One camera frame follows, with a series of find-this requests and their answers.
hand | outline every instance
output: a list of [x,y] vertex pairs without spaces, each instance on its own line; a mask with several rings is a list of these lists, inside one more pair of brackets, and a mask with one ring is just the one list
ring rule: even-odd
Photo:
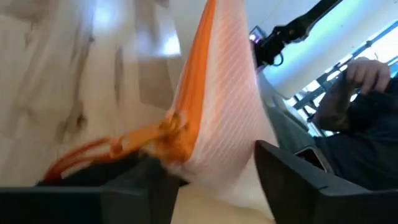
[[390,82],[390,68],[386,63],[367,58],[358,58],[349,63],[347,68],[347,82],[355,88],[361,88],[366,95],[372,88],[384,92]]

wooden floor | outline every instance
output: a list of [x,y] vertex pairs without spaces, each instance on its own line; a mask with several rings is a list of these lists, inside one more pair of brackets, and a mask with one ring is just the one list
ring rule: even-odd
[[[168,0],[2,0],[0,185],[33,185],[73,146],[162,119],[182,67]],[[173,223],[226,222],[267,220],[180,191]]]

orange drawstring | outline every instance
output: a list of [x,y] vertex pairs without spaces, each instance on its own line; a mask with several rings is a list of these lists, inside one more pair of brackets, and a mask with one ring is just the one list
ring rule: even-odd
[[[93,162],[112,162],[125,157],[134,151],[139,150],[151,141],[162,141],[163,139],[172,139],[185,126],[185,121],[177,113],[170,112],[166,118],[160,123],[146,128],[131,131],[119,138],[101,138],[82,145],[65,156],[57,159],[47,170],[44,175],[44,181],[57,180],[62,178],[62,173],[66,170],[84,163]],[[123,141],[127,139],[128,145],[124,149]],[[95,148],[109,144],[109,152],[83,156],[87,152],[95,150]],[[159,159],[178,160],[181,158],[178,155],[178,150],[165,152],[158,149],[156,156]]]

striped fabric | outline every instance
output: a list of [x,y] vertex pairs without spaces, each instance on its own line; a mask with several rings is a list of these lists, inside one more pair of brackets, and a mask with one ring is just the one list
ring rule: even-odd
[[[202,22],[211,6],[215,11],[200,130],[189,160],[168,166],[209,194],[238,206],[263,210],[272,218],[253,150],[256,140],[274,145],[277,141],[256,83],[244,1],[209,0]],[[201,35],[200,27],[196,38]]]

black metal arm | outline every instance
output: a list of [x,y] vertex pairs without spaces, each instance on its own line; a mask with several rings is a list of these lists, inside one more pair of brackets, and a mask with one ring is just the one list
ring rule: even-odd
[[276,26],[265,39],[255,44],[254,49],[257,64],[274,64],[276,56],[282,53],[283,48],[292,42],[305,40],[314,25],[342,0],[321,0],[306,14],[294,19],[286,26]]

